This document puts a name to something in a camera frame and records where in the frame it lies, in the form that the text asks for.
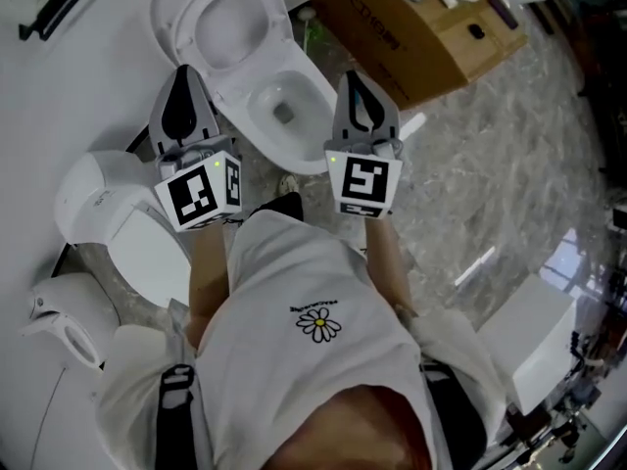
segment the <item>flower graphic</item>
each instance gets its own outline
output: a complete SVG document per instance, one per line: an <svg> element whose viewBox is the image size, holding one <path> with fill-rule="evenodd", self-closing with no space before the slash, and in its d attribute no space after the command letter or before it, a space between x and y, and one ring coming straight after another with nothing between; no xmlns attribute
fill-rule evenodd
<svg viewBox="0 0 627 470"><path fill-rule="evenodd" d="M335 320L329 320L328 316L329 310L326 308L311 309L299 317L296 325L301 327L305 334L313 335L316 343L331 341L337 336L338 331L342 330L342 326Z"/></svg>

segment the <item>person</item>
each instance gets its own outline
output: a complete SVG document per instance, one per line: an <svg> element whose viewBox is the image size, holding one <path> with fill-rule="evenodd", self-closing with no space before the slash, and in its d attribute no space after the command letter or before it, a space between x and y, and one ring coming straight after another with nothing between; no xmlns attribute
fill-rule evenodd
<svg viewBox="0 0 627 470"><path fill-rule="evenodd" d="M470 469L503 387L459 312L415 316L392 221L364 221L365 256L304 223L288 175L228 256L221 224L198 233L184 339L122 326L105 363L119 468Z"/></svg>

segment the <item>marble floor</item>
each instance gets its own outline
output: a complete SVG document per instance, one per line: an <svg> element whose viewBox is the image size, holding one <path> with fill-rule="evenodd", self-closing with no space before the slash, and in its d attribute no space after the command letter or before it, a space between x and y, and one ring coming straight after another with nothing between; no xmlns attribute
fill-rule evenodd
<svg viewBox="0 0 627 470"><path fill-rule="evenodd" d="M531 14L521 21L529 37L523 49L472 85L402 113L408 119L422 111L427 122L406 143L393 220L418 311L456 306L478 327L528 274L540 272L579 299L580 320L590 326L601 311L610 256L601 147L587 102L577 97L582 82L568 47L546 36ZM296 23L295 35L302 34ZM309 54L334 86L357 67L328 32ZM272 198L282 172L238 139L248 213ZM365 247L362 221L333 212L326 177L303 178L301 188L308 222ZM235 226L228 228L232 235ZM163 311L125 287L101 248L79 253L124 322L159 324Z"/></svg>

